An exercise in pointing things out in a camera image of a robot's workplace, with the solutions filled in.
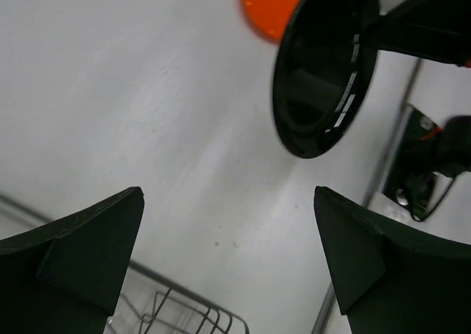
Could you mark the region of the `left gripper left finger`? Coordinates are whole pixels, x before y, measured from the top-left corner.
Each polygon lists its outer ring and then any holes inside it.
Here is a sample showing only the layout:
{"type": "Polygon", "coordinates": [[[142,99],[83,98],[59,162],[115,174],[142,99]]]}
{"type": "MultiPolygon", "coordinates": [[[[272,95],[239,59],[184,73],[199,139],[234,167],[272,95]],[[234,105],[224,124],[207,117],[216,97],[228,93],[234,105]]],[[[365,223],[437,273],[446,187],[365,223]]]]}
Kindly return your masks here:
{"type": "Polygon", "coordinates": [[[143,213],[144,193],[130,187],[1,240],[1,332],[103,333],[143,213]]]}

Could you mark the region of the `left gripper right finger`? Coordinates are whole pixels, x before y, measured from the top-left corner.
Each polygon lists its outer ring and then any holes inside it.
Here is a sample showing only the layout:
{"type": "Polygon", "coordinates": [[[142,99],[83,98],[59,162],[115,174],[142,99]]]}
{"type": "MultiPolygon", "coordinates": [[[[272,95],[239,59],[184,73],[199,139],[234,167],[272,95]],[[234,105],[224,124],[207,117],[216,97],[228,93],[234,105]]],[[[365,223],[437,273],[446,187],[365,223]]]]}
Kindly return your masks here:
{"type": "Polygon", "coordinates": [[[314,212],[353,333],[469,333],[470,245],[427,234],[328,187],[314,212]]]}

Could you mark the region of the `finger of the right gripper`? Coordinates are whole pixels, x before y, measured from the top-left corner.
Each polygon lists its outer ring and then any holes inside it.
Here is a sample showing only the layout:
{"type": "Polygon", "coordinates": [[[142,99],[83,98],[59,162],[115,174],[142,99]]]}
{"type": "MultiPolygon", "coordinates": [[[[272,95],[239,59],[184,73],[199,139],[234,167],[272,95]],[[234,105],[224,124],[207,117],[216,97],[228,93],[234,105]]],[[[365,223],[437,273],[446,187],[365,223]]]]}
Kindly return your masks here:
{"type": "Polygon", "coordinates": [[[405,0],[368,26],[365,45],[470,67],[470,0],[405,0]]]}

